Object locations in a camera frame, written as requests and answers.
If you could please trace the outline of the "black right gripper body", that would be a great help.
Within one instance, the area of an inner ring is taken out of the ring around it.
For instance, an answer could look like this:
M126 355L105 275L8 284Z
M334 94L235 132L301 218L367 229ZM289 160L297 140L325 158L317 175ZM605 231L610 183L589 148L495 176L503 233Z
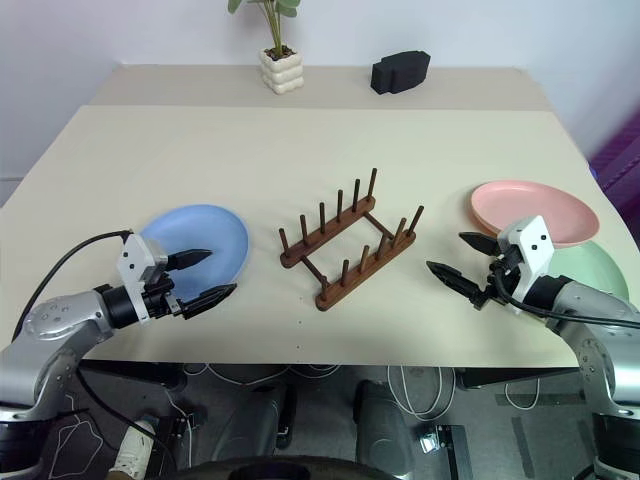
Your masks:
M508 249L500 254L490 265L490 273L487 277L487 286L484 290L478 289L471 297L471 304L475 309L481 310L489 300L501 305L514 307L515 299L513 291L520 280L519 263L521 254L515 249Z

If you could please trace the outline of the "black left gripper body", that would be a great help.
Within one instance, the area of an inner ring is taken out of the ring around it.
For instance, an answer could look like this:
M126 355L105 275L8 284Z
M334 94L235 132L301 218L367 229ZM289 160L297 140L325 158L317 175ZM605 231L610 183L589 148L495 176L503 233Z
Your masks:
M151 319L183 314L181 301L172 293L174 287L175 284L167 273L162 273L156 281L145 284L142 299Z

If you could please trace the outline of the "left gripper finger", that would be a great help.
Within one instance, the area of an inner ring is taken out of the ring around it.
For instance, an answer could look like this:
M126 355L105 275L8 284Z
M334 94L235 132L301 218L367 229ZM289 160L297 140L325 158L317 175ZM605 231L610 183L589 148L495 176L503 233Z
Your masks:
M208 249L188 249L170 254L167 257L167 270L184 270L190 268L202 260L208 258L213 253Z
M236 283L219 285L201 292L192 300L186 302L180 300L180 315L187 320L211 310L228 298L236 288Z

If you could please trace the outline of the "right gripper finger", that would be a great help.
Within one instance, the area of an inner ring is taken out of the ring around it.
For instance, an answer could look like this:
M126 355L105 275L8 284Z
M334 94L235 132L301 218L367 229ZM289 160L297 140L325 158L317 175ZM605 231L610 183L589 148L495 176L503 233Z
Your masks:
M480 287L465 278L460 271L446 264L433 261L427 261L426 266L445 286L461 294L472 304L475 304L480 297Z
M490 235L480 232L460 232L458 236L474 250L487 256L497 257L500 255L498 240Z

